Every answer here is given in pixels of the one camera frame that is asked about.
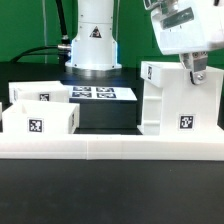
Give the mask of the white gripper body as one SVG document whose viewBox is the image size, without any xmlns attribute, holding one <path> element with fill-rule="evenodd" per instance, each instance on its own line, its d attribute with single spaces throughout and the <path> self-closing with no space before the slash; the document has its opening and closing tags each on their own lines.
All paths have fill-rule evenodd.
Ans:
<svg viewBox="0 0 224 224">
<path fill-rule="evenodd" d="M 224 48 L 224 0 L 143 0 L 163 55 Z"/>
</svg>

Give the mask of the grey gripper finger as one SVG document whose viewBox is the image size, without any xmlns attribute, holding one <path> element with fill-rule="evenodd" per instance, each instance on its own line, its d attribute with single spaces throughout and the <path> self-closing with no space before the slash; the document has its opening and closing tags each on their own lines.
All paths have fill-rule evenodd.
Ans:
<svg viewBox="0 0 224 224">
<path fill-rule="evenodd" d="M 206 52 L 191 52 L 179 55 L 181 64 L 189 70 L 190 81 L 194 85 L 206 81 L 206 66 L 208 54 Z"/>
</svg>

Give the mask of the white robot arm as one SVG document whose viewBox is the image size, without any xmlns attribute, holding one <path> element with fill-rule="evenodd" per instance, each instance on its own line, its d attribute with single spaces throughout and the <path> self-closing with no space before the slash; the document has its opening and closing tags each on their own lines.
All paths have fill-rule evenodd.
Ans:
<svg viewBox="0 0 224 224">
<path fill-rule="evenodd" d="M 178 55 L 191 82 L 205 79 L 210 51 L 224 48 L 224 0 L 143 0 L 151 13 L 158 47 Z M 69 69 L 118 69 L 112 35 L 114 0 L 78 0 L 78 33 L 71 42 Z"/>
</svg>

